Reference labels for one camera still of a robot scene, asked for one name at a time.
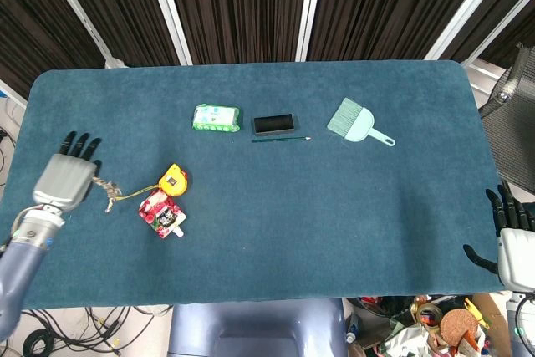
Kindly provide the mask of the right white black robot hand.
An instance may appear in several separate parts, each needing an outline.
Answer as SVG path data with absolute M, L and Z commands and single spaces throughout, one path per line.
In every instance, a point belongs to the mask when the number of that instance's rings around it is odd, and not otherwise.
M 468 244 L 468 259 L 498 276 L 500 283 L 516 293 L 534 291 L 534 204 L 521 203 L 502 184 L 497 191 L 486 190 L 491 203 L 497 238 L 497 260 L 482 258 Z

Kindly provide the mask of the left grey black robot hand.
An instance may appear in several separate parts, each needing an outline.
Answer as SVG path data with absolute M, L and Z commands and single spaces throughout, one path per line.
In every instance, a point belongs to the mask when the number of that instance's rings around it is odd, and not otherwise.
M 33 189 L 37 204 L 50 205 L 62 212 L 72 211 L 85 199 L 99 172 L 101 162 L 93 156 L 101 143 L 99 137 L 69 132 L 48 161 Z

